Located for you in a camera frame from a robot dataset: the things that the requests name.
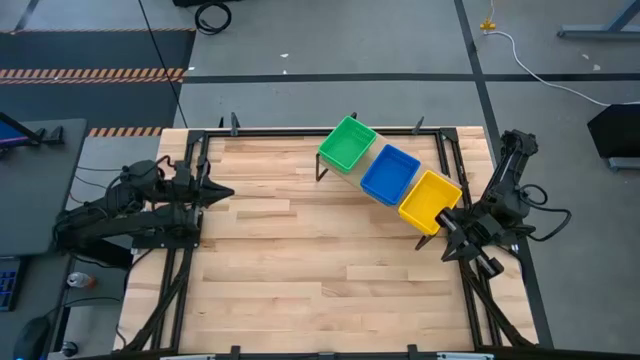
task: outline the keyboard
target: keyboard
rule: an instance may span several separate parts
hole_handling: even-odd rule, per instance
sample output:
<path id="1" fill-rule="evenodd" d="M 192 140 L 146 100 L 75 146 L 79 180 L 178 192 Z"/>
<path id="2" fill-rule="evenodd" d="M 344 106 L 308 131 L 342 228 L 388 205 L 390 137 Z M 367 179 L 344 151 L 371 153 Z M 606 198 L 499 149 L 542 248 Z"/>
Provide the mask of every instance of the keyboard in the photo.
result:
<path id="1" fill-rule="evenodd" d="M 26 264 L 26 259 L 0 258 L 0 312 L 15 308 Z"/>

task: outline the yellow bin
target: yellow bin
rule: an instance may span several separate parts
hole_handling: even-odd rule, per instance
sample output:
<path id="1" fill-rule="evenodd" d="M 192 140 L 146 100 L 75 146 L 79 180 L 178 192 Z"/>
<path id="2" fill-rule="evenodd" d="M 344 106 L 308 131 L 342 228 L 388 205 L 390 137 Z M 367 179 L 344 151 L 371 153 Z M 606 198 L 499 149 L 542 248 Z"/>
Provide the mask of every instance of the yellow bin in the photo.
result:
<path id="1" fill-rule="evenodd" d="M 453 209 L 462 191 L 433 171 L 425 172 L 398 208 L 398 214 L 426 235 L 440 230 L 436 216 L 444 208 Z"/>

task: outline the blue bin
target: blue bin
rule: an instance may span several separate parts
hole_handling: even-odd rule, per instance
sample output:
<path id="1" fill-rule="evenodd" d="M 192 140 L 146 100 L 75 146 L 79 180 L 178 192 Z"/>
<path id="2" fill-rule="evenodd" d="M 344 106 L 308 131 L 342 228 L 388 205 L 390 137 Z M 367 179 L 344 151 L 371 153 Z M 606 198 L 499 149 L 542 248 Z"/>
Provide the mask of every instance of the blue bin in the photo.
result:
<path id="1" fill-rule="evenodd" d="M 381 203 L 396 205 L 419 168 L 419 160 L 387 144 L 367 170 L 360 186 Z"/>

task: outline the plastic bin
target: plastic bin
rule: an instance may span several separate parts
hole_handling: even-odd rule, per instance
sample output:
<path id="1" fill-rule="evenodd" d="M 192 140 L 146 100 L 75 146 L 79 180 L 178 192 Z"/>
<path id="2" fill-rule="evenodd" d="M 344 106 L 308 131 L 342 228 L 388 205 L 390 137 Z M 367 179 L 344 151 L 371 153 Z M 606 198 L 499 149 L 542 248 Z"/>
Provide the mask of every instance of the plastic bin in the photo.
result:
<path id="1" fill-rule="evenodd" d="M 455 185 L 427 171 L 402 202 L 398 214 L 424 234 L 435 235 L 440 230 L 436 216 L 446 207 L 453 209 L 461 195 Z"/>
<path id="2" fill-rule="evenodd" d="M 339 171 L 348 174 L 376 141 L 376 132 L 347 116 L 320 144 L 318 152 Z"/>
<path id="3" fill-rule="evenodd" d="M 407 191 L 420 161 L 389 144 L 360 181 L 362 190 L 385 205 L 396 205 Z"/>

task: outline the computer mouse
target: computer mouse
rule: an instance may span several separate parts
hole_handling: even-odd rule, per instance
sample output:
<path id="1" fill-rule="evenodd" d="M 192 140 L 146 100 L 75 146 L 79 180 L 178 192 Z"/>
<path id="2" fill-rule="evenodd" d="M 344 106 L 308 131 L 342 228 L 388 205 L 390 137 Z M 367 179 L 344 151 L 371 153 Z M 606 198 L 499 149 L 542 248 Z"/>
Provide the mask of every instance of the computer mouse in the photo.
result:
<path id="1" fill-rule="evenodd" d="M 13 348 L 14 360 L 38 360 L 44 353 L 44 344 L 49 333 L 49 319 L 46 316 L 29 320 L 22 328 Z"/>

